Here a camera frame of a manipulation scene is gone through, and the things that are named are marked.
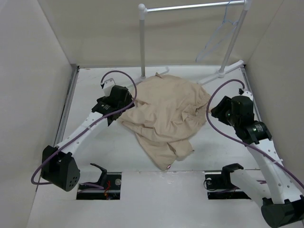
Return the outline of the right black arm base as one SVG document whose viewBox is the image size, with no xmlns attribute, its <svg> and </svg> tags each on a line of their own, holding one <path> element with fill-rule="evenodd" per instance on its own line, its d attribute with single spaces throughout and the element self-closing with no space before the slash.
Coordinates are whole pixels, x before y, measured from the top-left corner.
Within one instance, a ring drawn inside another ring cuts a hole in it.
<svg viewBox="0 0 304 228">
<path fill-rule="evenodd" d="M 219 173 L 207 173 L 203 182 L 209 200 L 250 200 L 238 187 L 225 183 Z"/>
</svg>

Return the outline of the beige trousers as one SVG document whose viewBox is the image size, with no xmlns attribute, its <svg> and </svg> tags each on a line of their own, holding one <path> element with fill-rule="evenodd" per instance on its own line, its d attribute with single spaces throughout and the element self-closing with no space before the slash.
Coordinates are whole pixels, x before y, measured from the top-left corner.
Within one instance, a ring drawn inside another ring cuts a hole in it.
<svg viewBox="0 0 304 228">
<path fill-rule="evenodd" d="M 205 124 L 210 94 L 199 84 L 156 74 L 131 92 L 136 106 L 119 122 L 133 131 L 139 144 L 162 171 L 193 151 L 189 138 Z"/>
</svg>

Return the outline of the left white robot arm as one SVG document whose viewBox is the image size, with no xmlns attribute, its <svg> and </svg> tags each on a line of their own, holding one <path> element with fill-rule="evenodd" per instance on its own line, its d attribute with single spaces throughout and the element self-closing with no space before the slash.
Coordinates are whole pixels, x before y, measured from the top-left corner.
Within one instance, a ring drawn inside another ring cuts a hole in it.
<svg viewBox="0 0 304 228">
<path fill-rule="evenodd" d="M 128 88 L 114 85 L 108 96 L 97 99 L 97 104 L 82 124 L 56 146 L 47 146 L 42 153 L 41 177 L 60 189 L 71 191 L 79 182 L 81 170 L 76 163 L 90 142 L 127 109 L 134 107 Z"/>
</svg>

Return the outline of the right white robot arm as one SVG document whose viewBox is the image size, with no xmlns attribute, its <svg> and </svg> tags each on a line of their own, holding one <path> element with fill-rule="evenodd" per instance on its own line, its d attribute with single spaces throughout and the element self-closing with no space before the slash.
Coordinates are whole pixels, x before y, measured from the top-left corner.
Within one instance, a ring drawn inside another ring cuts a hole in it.
<svg viewBox="0 0 304 228">
<path fill-rule="evenodd" d="M 254 119 L 253 99 L 239 95 L 223 97 L 211 110 L 212 117 L 234 128 L 236 142 L 254 157 L 268 189 L 262 188 L 244 168 L 230 164 L 222 168 L 220 182 L 226 188 L 238 187 L 261 209 L 268 226 L 279 228 L 304 219 L 304 195 L 293 184 L 295 176 L 283 166 L 267 126 Z"/>
</svg>

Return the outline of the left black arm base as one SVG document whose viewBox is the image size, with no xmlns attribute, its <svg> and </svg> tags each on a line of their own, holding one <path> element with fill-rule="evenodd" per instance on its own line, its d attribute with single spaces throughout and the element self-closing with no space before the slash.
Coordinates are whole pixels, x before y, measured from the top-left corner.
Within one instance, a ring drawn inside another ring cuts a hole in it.
<svg viewBox="0 0 304 228">
<path fill-rule="evenodd" d="M 120 200 L 122 173 L 109 172 L 94 185 L 79 185 L 76 200 Z"/>
</svg>

